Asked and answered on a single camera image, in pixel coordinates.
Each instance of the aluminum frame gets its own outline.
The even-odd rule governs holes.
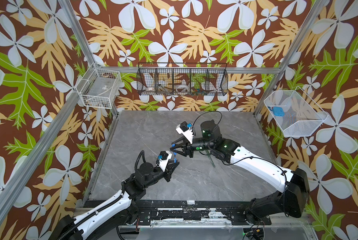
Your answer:
[[[119,71],[120,73],[138,73],[138,67],[102,67],[108,70]],[[279,74],[280,68],[238,68],[226,67],[227,73],[247,73],[247,74]]]
[[[264,106],[264,99],[266,99],[274,90],[276,84],[283,78],[284,72],[286,71],[287,66],[290,64],[292,56],[297,52],[299,46],[301,45],[302,41],[305,39],[305,36],[308,30],[311,28],[312,24],[314,23],[315,19],[321,13],[322,8],[324,7],[326,0],[316,0],[314,5],[312,6],[311,10],[307,14],[305,20],[303,21],[301,27],[297,35],[295,36],[294,40],[291,43],[286,55],[283,58],[281,65],[279,66],[280,73],[275,75],[273,79],[268,84],[266,91],[264,91],[262,97],[260,98],[258,105],[254,111],[254,115],[258,115]]]
[[[63,9],[65,9],[66,15],[71,23],[72,31],[74,32],[77,42],[82,48],[82,52],[87,58],[88,65],[92,65],[93,68],[98,67],[95,64],[88,41],[85,38],[84,32],[76,19],[74,10],[69,0],[58,0],[59,4]],[[297,51],[299,45],[303,41],[307,31],[313,24],[316,17],[321,12],[322,7],[324,6],[326,0],[316,0],[315,4],[308,13],[305,21],[301,25],[297,36],[292,42],[289,50],[287,51],[284,60],[282,61],[279,68],[238,68],[238,67],[228,67],[226,68],[227,73],[251,73],[251,74],[276,74],[271,80],[267,90],[264,92],[262,98],[260,99],[257,108],[254,111],[254,115],[260,113],[262,107],[264,106],[264,99],[271,94],[274,86],[281,80],[286,67],[288,66],[292,55]],[[111,70],[117,70],[121,73],[137,73],[137,67],[104,67]],[[79,96],[76,92],[71,94],[71,97],[66,101],[60,112],[57,114],[55,119],[52,121],[47,131],[43,134],[40,140],[37,142],[31,153],[28,155],[27,160],[20,166],[17,173],[13,176],[12,181],[6,186],[4,191],[0,194],[0,225],[9,210],[13,206],[14,202],[20,195],[22,189],[27,184],[28,180],[32,176],[33,172],[36,170],[38,164],[43,160],[47,150],[51,146],[53,140],[57,137],[61,127],[64,125],[71,111],[75,108]]]
[[[77,43],[80,45],[82,49],[83,55],[88,61],[88,65],[93,66],[95,68],[96,62],[90,50],[90,46],[88,45],[88,41],[85,38],[83,29],[79,21],[76,19],[76,15],[74,9],[72,8],[71,2],[69,0],[57,0],[57,1],[59,2],[60,6],[64,9],[64,12],[67,15],[67,18],[71,24],[71,29],[75,34]]]
[[[118,119],[119,114],[118,114],[116,108],[115,108],[115,111],[116,111],[116,115],[113,115],[114,117],[113,117],[111,126],[110,126],[110,128],[108,130],[108,138],[105,140],[105,147],[100,151],[98,160],[96,161],[96,169],[91,174],[91,179],[89,180],[87,190],[86,190],[86,192],[85,192],[85,194],[83,196],[82,206],[85,205],[85,203],[88,200],[88,197],[91,194],[91,191],[94,189],[94,187],[96,185],[96,180],[98,179],[100,170],[102,169],[103,162],[105,160],[105,157],[106,157],[108,149],[109,149],[109,144],[111,143],[112,137],[114,136],[115,128],[116,128],[116,126],[118,124],[118,121],[119,121],[119,119]]]
[[[28,180],[32,177],[38,165],[44,159],[48,149],[51,147],[51,144],[56,139],[60,129],[75,108],[78,100],[79,95],[77,92],[73,92],[56,117],[52,120],[43,136],[36,143],[25,162],[7,183],[4,191],[0,193],[0,225],[18,196],[21,194],[25,185],[27,185]]]

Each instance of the wire basket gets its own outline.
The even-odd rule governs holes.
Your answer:
[[[82,78],[86,82],[79,91],[84,106],[111,109],[122,81],[120,73],[96,68],[86,74]]]
[[[225,69],[227,64],[224,67],[214,68],[211,68],[210,64],[186,64],[189,66],[141,66],[138,63],[136,80],[139,95],[224,96],[227,94],[228,75]]]
[[[297,90],[303,92],[299,87],[295,90],[274,91],[264,100],[285,137],[311,136],[329,116],[308,94],[303,92],[309,103]],[[279,116],[274,107],[282,108],[284,115]]]

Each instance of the black cable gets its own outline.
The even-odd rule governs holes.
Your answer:
[[[120,235],[120,232],[119,232],[119,226],[116,226],[116,233],[118,234],[118,237],[120,238],[120,240],[125,240],[122,235]]]
[[[281,170],[281,172],[282,172],[281,175],[284,175],[284,180],[285,180],[285,181],[284,181],[284,189],[283,189],[283,212],[284,212],[284,215],[285,215],[286,217],[289,217],[290,215],[288,215],[288,214],[286,213],[286,209],[285,209],[285,195],[286,195],[285,193],[286,193],[286,186],[287,186],[287,176],[286,176],[286,173],[287,173],[287,171],[281,169],[280,166],[276,165],[276,164],[273,163],[273,162],[267,161],[266,159],[263,159],[263,158],[261,158],[261,157],[254,157],[254,156],[249,156],[249,157],[242,158],[241,160],[236,161],[236,162],[231,163],[231,164],[226,164],[224,161],[222,161],[222,163],[223,163],[224,165],[226,165],[226,166],[230,166],[230,165],[234,165],[234,164],[236,164],[236,163],[238,163],[238,162],[240,162],[240,161],[242,161],[242,160],[245,160],[245,159],[247,159],[247,158],[251,158],[251,159],[257,158],[257,159],[264,160],[264,161],[266,161],[266,162],[271,163],[272,165],[276,166],[277,168],[279,168],[279,169]]]
[[[136,172],[136,170],[138,169],[138,164],[139,164],[139,159],[140,157],[143,158],[143,162],[146,162],[145,158],[144,158],[144,150],[140,151],[138,157],[136,158],[136,162],[135,162],[135,167],[134,167],[134,170]]]
[[[242,240],[244,240],[244,237],[246,237],[246,233],[243,231],[244,235],[243,235],[243,238]]]
[[[211,132],[214,131],[214,129],[216,128],[216,126],[218,126],[219,123],[220,123],[220,121],[222,120],[223,115],[222,115],[221,112],[218,112],[218,111],[209,111],[209,112],[205,112],[205,113],[200,114],[200,115],[195,119],[194,124],[192,125],[192,132],[194,133],[194,137],[196,136],[196,133],[195,133],[195,122],[196,122],[196,120],[198,120],[198,118],[199,118],[200,116],[202,116],[202,115],[204,115],[204,114],[206,114],[206,113],[220,113],[219,122],[215,125],[215,127],[211,130]]]

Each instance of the blue object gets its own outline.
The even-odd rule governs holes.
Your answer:
[[[284,111],[281,107],[273,107],[272,109],[273,113],[275,116],[277,117],[283,117],[284,116]]]

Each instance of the black wire basket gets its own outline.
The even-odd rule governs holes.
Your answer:
[[[136,81],[139,95],[202,95],[227,94],[228,75],[226,63],[138,63]]]

